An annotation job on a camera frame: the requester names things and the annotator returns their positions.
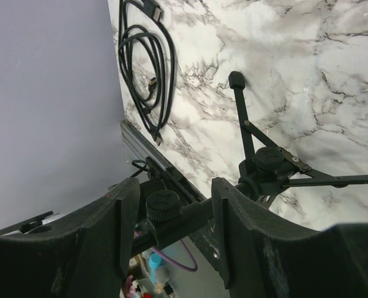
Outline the black tripod shock mount stand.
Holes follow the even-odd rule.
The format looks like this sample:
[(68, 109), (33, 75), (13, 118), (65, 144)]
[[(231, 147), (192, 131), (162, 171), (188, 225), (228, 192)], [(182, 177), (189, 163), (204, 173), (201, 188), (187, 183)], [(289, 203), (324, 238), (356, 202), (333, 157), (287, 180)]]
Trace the black tripod shock mount stand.
[[(233, 71), (228, 77), (234, 91), (245, 159), (239, 164), (240, 178), (236, 184), (247, 201), (269, 207), (277, 195), (291, 187), (368, 184), (368, 175), (332, 176), (313, 169), (289, 151), (279, 147), (253, 125), (247, 116), (242, 73)], [(180, 206), (180, 195), (189, 199), (195, 190), (174, 167), (162, 168), (156, 160), (147, 157), (140, 172), (146, 171), (150, 181), (142, 186), (141, 205), (147, 222), (147, 231), (136, 232), (134, 253), (153, 246), (165, 248), (185, 236), (203, 228), (217, 217), (213, 215), (210, 200)]]

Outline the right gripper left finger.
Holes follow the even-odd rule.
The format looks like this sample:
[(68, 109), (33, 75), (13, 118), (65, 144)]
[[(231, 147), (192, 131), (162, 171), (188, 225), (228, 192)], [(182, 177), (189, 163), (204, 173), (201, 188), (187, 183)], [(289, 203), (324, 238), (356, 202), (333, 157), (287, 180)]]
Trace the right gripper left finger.
[(0, 297), (118, 297), (127, 276), (140, 184), (27, 234), (0, 237)]

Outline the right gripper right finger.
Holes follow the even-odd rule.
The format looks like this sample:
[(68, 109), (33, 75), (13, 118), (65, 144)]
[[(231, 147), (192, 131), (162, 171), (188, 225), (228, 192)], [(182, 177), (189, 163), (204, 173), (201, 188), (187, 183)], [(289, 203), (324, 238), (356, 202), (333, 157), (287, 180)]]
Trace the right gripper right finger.
[(211, 185), (219, 274), (231, 297), (368, 297), (368, 223), (321, 232)]

